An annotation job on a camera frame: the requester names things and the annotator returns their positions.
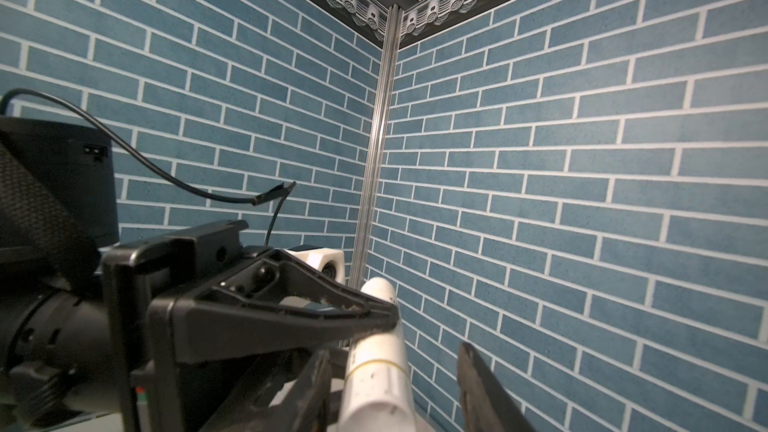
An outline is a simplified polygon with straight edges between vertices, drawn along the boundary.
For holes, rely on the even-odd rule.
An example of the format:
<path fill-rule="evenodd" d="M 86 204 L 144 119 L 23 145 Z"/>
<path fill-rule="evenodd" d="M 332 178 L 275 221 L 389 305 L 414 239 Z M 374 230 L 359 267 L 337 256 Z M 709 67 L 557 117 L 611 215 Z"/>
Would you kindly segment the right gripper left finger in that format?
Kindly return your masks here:
<path fill-rule="evenodd" d="M 327 349 L 260 355 L 207 420 L 204 431 L 325 431 L 333 366 Z"/>

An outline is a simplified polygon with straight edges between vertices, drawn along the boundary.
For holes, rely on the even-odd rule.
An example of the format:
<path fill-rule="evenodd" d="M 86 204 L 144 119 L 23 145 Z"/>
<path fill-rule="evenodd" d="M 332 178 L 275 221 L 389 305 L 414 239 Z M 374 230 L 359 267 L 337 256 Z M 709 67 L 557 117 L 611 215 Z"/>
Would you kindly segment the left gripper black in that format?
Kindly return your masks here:
<path fill-rule="evenodd" d="M 128 431 L 263 431 L 270 353 L 395 328 L 396 305 L 283 250 L 245 246 L 244 221 L 121 245 L 104 298 Z"/>

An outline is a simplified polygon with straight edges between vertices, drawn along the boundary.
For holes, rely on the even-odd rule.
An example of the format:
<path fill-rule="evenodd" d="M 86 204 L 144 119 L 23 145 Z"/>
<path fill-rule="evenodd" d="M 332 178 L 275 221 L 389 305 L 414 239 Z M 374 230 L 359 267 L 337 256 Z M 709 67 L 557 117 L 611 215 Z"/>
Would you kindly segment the white glue stick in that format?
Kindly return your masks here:
<path fill-rule="evenodd" d="M 351 345 L 337 426 L 351 432 L 418 429 L 400 320 Z"/>

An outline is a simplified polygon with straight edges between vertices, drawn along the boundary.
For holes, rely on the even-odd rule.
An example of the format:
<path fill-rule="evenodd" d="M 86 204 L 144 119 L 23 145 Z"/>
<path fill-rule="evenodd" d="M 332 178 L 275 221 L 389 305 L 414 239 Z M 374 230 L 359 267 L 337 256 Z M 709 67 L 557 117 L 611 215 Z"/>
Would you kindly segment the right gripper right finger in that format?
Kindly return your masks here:
<path fill-rule="evenodd" d="M 457 382 L 465 431 L 534 432 L 477 349 L 468 342 L 459 346 Z"/>

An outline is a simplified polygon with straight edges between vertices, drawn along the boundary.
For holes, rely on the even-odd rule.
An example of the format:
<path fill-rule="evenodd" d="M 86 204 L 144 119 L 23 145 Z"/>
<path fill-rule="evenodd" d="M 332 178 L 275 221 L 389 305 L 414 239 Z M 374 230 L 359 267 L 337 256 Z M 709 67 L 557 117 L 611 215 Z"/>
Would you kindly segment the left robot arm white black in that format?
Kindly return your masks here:
<path fill-rule="evenodd" d="M 243 220 L 116 245 L 109 142 L 88 127 L 1 121 L 1 407 L 44 429 L 118 413 L 128 431 L 323 429 L 337 345 L 397 308 Z"/>

